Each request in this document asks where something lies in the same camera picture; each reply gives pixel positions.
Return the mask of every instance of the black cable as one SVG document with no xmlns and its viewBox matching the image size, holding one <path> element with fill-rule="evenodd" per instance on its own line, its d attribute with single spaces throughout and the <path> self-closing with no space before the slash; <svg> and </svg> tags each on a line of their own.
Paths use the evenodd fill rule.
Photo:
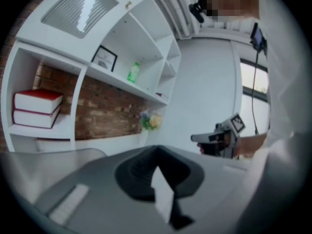
<svg viewBox="0 0 312 234">
<path fill-rule="evenodd" d="M 258 65 L 258 56 L 259 56 L 259 52 L 257 51 L 257 57 L 255 59 L 255 65 L 254 65 L 254 76 L 253 76 L 253 93 L 252 93 L 252 110 L 253 110 L 253 121 L 254 121 L 254 127 L 255 127 L 255 134 L 259 134 L 258 129 L 257 129 L 257 125 L 255 123 L 255 119 L 254 119 L 254 82 L 255 82 L 255 74 L 257 72 L 257 65 Z"/>
</svg>

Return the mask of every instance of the brick wall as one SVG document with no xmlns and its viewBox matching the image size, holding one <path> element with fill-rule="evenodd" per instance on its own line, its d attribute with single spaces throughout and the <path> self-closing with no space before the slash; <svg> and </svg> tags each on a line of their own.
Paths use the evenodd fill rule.
<svg viewBox="0 0 312 234">
<path fill-rule="evenodd" d="M 32 0 L 14 22 L 0 52 L 0 84 L 15 35 L 30 13 L 43 0 Z M 70 114 L 71 100 L 77 76 L 54 67 L 38 67 L 34 87 L 64 93 L 62 113 Z M 146 101 L 106 83 L 86 77 L 79 95 L 76 113 L 76 139 L 93 139 L 136 134 L 141 131 L 139 112 Z M 0 125 L 0 152 L 6 151 L 2 122 Z"/>
</svg>

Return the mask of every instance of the white wall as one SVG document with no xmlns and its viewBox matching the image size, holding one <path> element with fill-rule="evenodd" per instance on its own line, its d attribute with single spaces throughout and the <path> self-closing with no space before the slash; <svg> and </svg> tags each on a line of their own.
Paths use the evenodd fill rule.
<svg viewBox="0 0 312 234">
<path fill-rule="evenodd" d="M 199 153 L 191 135 L 213 132 L 216 123 L 240 111 L 239 59 L 234 60 L 228 40 L 191 39 L 178 45 L 181 64 L 158 141 Z"/>
</svg>

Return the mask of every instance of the camera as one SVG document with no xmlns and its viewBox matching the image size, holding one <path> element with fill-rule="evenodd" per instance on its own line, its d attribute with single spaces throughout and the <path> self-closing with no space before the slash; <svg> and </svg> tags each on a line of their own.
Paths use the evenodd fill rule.
<svg viewBox="0 0 312 234">
<path fill-rule="evenodd" d="M 204 22 L 204 18 L 200 14 L 202 12 L 201 8 L 199 7 L 198 3 L 190 4 L 189 10 L 192 13 L 192 15 L 199 21 L 200 23 Z"/>
</svg>

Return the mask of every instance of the red book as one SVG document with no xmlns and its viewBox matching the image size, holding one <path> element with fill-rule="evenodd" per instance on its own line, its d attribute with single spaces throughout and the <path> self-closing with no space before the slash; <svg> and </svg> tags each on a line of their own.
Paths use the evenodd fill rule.
<svg viewBox="0 0 312 234">
<path fill-rule="evenodd" d="M 60 106 L 51 114 L 34 113 L 16 109 L 13 112 L 13 122 L 17 125 L 52 128 L 60 112 Z"/>
<path fill-rule="evenodd" d="M 35 89 L 18 92 L 14 96 L 15 109 L 51 114 L 61 104 L 63 95 L 61 93 Z"/>
</svg>

